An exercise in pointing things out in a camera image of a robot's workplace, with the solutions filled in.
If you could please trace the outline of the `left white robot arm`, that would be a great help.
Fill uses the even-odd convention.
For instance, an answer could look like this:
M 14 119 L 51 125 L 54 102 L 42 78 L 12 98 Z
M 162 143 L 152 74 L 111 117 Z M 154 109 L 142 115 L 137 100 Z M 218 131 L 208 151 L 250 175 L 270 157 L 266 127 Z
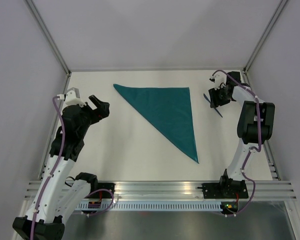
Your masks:
M 74 90 L 53 97 L 52 103 L 60 120 L 52 141 L 49 158 L 39 189 L 25 215 L 16 217 L 12 228 L 24 240 L 60 240 L 66 223 L 79 203 L 99 193 L 98 178 L 79 173 L 65 195 L 61 191 L 84 147 L 91 125 L 107 118 L 110 104 L 89 96 L 91 108 Z

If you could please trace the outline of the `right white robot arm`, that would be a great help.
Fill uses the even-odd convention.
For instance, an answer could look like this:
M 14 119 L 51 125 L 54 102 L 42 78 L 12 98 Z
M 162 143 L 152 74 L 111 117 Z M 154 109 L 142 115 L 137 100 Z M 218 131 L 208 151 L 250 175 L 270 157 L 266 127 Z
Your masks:
M 237 102 L 241 112 L 237 124 L 238 146 L 229 166 L 217 183 L 202 184 L 204 199 L 248 199 L 246 182 L 254 182 L 246 175 L 246 168 L 256 153 L 261 152 L 274 128 L 275 105 L 260 99 L 238 71 L 216 70 L 209 78 L 214 87 L 209 89 L 210 107 L 217 109 Z

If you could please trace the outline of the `teal cloth napkin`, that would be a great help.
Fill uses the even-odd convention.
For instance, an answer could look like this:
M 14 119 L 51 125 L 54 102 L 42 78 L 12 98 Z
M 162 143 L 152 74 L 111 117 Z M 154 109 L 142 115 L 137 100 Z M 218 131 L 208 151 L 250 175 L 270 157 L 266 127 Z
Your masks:
M 113 87 L 176 148 L 199 163 L 188 87 Z

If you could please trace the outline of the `blue plastic utensil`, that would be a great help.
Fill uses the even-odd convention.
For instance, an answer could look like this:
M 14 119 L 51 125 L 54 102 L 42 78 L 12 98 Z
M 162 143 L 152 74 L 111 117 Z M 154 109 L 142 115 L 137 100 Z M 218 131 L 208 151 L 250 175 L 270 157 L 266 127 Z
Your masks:
M 206 101 L 208 101 L 209 104 L 211 104 L 211 101 L 210 101 L 209 97 L 208 97 L 205 93 L 203 94 L 203 97 L 205 98 Z M 215 107 L 213 107 L 213 109 L 217 112 L 217 114 L 218 114 L 221 118 L 223 118 L 222 114 L 221 114 Z

